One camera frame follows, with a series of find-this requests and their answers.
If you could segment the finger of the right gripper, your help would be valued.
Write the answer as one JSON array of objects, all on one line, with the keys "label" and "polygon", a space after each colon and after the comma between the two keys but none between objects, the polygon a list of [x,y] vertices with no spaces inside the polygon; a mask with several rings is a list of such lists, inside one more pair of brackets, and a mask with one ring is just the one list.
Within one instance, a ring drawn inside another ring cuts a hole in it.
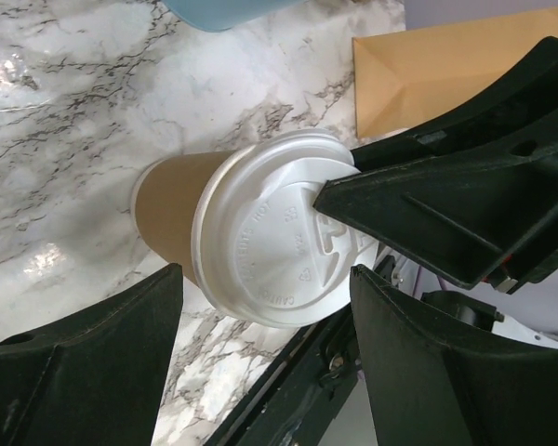
[{"label": "finger of the right gripper", "polygon": [[452,284],[511,294],[558,269],[558,38],[452,111],[352,153],[314,208]]}]

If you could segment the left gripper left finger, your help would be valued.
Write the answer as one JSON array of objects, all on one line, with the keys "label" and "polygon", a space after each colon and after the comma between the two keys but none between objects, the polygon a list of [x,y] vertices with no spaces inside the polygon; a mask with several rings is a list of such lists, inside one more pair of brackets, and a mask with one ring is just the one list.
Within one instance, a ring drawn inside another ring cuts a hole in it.
[{"label": "left gripper left finger", "polygon": [[183,305],[170,264],[0,342],[0,445],[148,445]]}]

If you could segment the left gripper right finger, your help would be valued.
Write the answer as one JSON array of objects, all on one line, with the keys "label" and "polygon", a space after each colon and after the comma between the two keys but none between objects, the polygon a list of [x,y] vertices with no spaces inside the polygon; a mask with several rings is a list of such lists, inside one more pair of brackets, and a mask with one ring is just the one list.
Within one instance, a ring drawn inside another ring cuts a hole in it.
[{"label": "left gripper right finger", "polygon": [[365,266],[352,313],[381,445],[558,445],[558,349],[470,326]]}]

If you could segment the brown paper coffee cup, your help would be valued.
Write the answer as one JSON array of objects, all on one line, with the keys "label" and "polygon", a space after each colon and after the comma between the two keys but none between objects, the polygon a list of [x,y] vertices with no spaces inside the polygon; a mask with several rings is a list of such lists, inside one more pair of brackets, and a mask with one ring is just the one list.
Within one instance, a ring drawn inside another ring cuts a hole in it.
[{"label": "brown paper coffee cup", "polygon": [[169,263],[181,264],[197,284],[235,282],[231,242],[252,207],[244,194],[257,146],[238,151],[176,155],[139,178],[132,215],[139,235]]}]

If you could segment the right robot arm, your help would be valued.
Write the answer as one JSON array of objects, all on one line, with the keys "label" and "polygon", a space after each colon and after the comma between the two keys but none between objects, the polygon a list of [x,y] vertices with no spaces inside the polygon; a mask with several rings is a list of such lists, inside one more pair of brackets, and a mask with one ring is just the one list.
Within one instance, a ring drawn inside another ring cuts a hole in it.
[{"label": "right robot arm", "polygon": [[424,303],[546,345],[469,291],[510,295],[558,269],[558,38],[454,110],[352,156],[356,173],[327,182],[317,211],[433,273],[440,287]]}]

